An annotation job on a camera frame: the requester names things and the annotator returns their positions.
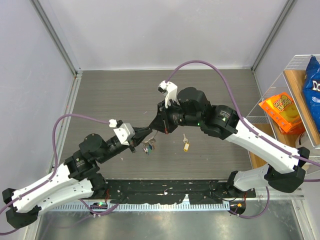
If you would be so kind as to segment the keyring with tagged keys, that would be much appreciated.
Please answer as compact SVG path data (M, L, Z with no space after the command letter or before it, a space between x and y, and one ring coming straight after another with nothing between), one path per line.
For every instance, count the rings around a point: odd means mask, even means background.
M156 131L155 134L149 140L143 142L142 149L145 152L145 154L149 155L155 150L155 143L156 143L155 137L157 136L157 134L158 134L158 131Z

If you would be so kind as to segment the key with yellow tag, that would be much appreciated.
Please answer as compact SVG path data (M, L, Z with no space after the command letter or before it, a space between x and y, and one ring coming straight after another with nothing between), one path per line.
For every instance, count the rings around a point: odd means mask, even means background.
M189 151L189 148L190 148L190 142L188 140L188 138L186 137L185 134L183 134L183 143L184 143L184 147L183 147L183 150L185 152L188 152Z

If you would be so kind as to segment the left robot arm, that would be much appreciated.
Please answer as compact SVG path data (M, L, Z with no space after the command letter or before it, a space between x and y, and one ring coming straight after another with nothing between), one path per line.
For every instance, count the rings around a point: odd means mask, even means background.
M126 149L135 152L152 130L134 127L124 142L117 135L104 140L99 134L87 135L79 149L54 172L21 189L2 192L6 220L15 229L35 222L47 211L78 199L101 199L107 193L105 178L98 172L102 164Z

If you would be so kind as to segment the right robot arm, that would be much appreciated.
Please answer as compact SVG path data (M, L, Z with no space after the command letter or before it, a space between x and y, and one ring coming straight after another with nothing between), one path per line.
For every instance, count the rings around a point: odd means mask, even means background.
M194 87L178 91L172 82L162 82L158 91L164 100L157 105L156 117L149 125L152 130L169 134L179 126L199 127L204 134L241 146L266 162L255 169L233 171L226 183L230 196L263 187L292 193L304 182L305 161L299 157L309 157L307 148L277 141L239 117L234 109L212 105L205 93Z

